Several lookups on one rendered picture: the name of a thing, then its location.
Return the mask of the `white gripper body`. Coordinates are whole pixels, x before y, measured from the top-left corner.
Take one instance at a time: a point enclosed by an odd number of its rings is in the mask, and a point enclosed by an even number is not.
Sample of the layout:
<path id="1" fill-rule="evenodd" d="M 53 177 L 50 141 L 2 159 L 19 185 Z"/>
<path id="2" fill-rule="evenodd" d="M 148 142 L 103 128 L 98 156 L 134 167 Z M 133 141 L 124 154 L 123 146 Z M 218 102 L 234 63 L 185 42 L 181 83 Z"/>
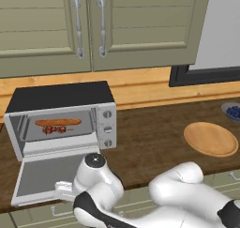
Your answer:
<path id="1" fill-rule="evenodd" d="M 73 202 L 76 195 L 73 193 L 72 183 L 67 181 L 56 182 L 54 197 L 63 201 Z"/>

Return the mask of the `toaster oven glass door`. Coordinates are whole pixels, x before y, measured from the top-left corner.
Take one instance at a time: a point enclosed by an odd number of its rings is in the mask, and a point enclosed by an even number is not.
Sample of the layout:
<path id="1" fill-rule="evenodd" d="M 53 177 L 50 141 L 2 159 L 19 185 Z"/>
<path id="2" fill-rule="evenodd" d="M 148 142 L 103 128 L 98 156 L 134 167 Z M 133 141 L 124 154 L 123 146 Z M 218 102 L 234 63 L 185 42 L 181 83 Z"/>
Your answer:
<path id="1" fill-rule="evenodd" d="M 72 182 L 83 157 L 98 152 L 93 147 L 25 157 L 11 204 L 22 206 L 55 200 L 55 183 Z"/>

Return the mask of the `red kebab skewer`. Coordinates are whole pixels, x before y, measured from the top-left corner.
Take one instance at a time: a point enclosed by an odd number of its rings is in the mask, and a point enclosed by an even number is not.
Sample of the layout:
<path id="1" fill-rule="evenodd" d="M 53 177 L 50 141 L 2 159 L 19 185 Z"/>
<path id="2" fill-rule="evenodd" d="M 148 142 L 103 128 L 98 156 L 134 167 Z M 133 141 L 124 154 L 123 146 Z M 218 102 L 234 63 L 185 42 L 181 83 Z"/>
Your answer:
<path id="1" fill-rule="evenodd" d="M 51 134 L 54 132 L 65 133 L 67 131 L 72 131 L 72 129 L 67 129 L 65 126 L 48 126 L 42 129 L 42 132 L 45 134 Z"/>

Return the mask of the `brown baguette bread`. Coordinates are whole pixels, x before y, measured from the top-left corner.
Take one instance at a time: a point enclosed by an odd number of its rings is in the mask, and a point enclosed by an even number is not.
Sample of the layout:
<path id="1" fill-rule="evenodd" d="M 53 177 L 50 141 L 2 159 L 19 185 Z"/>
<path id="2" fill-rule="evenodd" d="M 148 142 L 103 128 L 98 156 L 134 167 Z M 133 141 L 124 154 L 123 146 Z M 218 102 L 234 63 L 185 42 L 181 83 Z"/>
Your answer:
<path id="1" fill-rule="evenodd" d="M 35 121 L 35 124 L 41 127 L 71 126 L 71 125 L 79 125 L 81 123 L 82 123 L 81 119 L 42 119 L 42 120 Z"/>

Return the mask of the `silver black toaster oven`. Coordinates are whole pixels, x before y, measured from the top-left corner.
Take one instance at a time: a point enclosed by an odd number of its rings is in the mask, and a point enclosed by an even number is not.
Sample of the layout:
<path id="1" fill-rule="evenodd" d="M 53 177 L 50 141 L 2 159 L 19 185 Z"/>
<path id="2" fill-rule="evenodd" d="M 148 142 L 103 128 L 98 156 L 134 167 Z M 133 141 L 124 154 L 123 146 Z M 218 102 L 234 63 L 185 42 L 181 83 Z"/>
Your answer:
<path id="1" fill-rule="evenodd" d="M 111 111 L 112 117 L 103 113 Z M 45 134 L 42 119 L 81 119 L 65 126 L 65 133 Z M 107 82 L 56 84 L 17 88 L 4 114 L 4 122 L 17 160 L 41 154 L 96 147 L 116 147 L 116 104 Z M 111 133 L 104 128 L 112 127 Z M 112 146 L 104 142 L 112 140 Z"/>

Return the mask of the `olive green cupboard door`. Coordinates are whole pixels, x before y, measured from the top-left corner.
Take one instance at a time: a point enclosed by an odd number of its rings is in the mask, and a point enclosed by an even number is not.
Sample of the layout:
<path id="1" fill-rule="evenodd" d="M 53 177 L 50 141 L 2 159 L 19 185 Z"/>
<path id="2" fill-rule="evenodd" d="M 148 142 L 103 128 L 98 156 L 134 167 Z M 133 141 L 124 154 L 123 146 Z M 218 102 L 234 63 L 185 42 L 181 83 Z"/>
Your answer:
<path id="1" fill-rule="evenodd" d="M 88 0 L 93 70 L 191 65 L 196 61 L 208 0 L 105 0 L 106 56 L 101 58 L 101 11 Z"/>
<path id="2" fill-rule="evenodd" d="M 89 71 L 87 0 L 79 14 L 84 59 L 71 0 L 0 0 L 0 78 Z"/>

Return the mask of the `olive green drawer front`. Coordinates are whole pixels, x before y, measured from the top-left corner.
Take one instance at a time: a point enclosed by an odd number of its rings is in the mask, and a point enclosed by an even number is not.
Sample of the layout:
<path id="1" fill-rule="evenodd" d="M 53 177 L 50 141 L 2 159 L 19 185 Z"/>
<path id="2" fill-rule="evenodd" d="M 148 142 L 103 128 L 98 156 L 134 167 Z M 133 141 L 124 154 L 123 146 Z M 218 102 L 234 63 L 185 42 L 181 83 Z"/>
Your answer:
<path id="1" fill-rule="evenodd" d="M 55 217 L 52 205 L 31 207 L 11 212 L 18 228 L 81 228 L 73 214 Z"/>
<path id="2" fill-rule="evenodd" d="M 240 181 L 234 180 L 230 177 L 230 172 L 234 172 L 234 175 L 237 178 L 240 178 L 239 169 L 224 173 L 206 175 L 203 182 L 232 199 L 240 199 Z"/>
<path id="3" fill-rule="evenodd" d="M 157 206 L 152 202 L 148 188 L 126 190 L 112 212 L 124 218 L 135 219 L 149 214 Z"/>

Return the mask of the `round wooden board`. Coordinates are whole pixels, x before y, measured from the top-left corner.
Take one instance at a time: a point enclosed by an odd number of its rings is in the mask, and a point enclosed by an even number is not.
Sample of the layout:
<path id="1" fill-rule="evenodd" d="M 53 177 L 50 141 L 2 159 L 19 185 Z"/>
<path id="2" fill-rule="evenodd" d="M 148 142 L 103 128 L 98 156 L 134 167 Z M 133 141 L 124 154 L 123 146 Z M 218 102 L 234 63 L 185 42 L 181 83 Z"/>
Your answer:
<path id="1" fill-rule="evenodd" d="M 193 149 L 210 157 L 229 157 L 235 154 L 239 147 L 238 140 L 230 131 L 208 122 L 187 125 L 184 137 Z"/>

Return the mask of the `grey bowl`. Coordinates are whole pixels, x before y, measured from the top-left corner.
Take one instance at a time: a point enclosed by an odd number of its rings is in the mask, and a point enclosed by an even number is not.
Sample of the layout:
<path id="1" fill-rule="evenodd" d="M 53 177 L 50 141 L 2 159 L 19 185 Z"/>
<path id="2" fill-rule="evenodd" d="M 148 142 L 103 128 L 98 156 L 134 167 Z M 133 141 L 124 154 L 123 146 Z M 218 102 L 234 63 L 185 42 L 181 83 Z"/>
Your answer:
<path id="1" fill-rule="evenodd" d="M 226 102 L 224 104 L 221 105 L 221 110 L 222 112 L 226 115 L 226 117 L 228 119 L 230 119 L 231 121 L 233 122 L 238 122 L 240 123 L 240 119 L 237 119 L 237 118 L 233 118 L 233 117 L 230 117 L 229 115 L 227 115 L 226 111 L 229 107 L 232 107 L 232 106 L 238 106 L 240 107 L 240 103 L 236 103 L 236 102 Z"/>

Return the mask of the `blueberries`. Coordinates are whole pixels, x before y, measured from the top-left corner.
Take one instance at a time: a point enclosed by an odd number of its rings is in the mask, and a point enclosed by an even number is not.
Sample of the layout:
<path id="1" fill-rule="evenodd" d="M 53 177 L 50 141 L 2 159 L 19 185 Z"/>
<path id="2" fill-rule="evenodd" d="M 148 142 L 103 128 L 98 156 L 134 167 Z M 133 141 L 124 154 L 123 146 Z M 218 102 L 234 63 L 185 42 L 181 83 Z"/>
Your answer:
<path id="1" fill-rule="evenodd" d="M 229 107 L 227 109 L 226 113 L 230 117 L 240 119 L 240 107 L 238 107 L 238 106 Z"/>

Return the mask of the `black framed window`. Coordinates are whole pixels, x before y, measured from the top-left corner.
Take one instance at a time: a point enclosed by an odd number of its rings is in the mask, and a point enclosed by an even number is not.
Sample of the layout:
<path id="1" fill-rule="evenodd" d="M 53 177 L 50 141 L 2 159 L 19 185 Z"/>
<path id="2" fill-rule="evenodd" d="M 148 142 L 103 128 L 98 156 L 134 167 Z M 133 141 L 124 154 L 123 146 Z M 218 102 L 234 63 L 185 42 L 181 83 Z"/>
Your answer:
<path id="1" fill-rule="evenodd" d="M 194 65 L 172 67 L 169 87 L 240 81 L 240 0 L 209 0 Z"/>

